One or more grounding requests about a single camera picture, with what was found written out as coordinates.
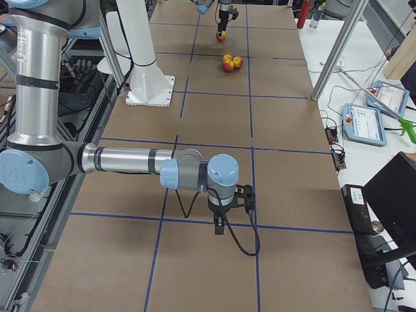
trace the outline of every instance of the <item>red apple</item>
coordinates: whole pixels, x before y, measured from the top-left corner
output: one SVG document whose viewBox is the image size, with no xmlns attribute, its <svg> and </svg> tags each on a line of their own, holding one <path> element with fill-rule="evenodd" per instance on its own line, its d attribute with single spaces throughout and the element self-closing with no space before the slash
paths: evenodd
<svg viewBox="0 0 416 312">
<path fill-rule="evenodd" d="M 242 57 L 234 57 L 233 58 L 234 68 L 239 69 L 242 68 L 244 64 L 244 59 Z"/>
<path fill-rule="evenodd" d="M 226 54 L 224 54 L 224 56 L 222 57 L 222 61 L 225 61 L 225 60 L 230 60 L 230 61 L 233 61 L 233 59 L 234 59 L 234 55 L 232 55 L 231 53 L 226 53 Z"/>
<path fill-rule="evenodd" d="M 217 31 L 215 33 L 216 39 L 218 40 L 218 42 L 223 42 L 227 36 L 226 36 L 226 32 L 222 31 L 221 33 L 219 31 Z"/>
<path fill-rule="evenodd" d="M 234 63 L 232 60 L 225 60 L 222 62 L 222 69 L 226 73 L 231 73 L 234 70 Z"/>
</svg>

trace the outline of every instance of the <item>computer monitor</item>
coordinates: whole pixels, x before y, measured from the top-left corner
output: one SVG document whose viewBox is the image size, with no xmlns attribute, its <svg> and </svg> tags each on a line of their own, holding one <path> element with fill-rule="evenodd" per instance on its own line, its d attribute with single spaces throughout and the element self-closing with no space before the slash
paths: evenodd
<svg viewBox="0 0 416 312">
<path fill-rule="evenodd" d="M 397 251 L 390 252 L 390 257 L 388 253 L 385 254 L 386 257 L 381 257 L 382 262 L 406 256 L 416 269 L 415 163 L 402 152 L 398 153 L 362 191 L 378 220 L 399 247 Z"/>
</svg>

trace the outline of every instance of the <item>pile of fruit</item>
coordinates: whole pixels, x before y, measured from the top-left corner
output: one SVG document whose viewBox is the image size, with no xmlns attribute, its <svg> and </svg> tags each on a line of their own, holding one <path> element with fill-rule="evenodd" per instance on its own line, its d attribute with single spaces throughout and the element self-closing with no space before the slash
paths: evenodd
<svg viewBox="0 0 416 312">
<path fill-rule="evenodd" d="M 234 56 L 231 53 L 227 53 L 222 57 L 222 69 L 226 73 L 231 73 L 233 70 L 242 68 L 244 60 L 242 57 Z"/>
</svg>

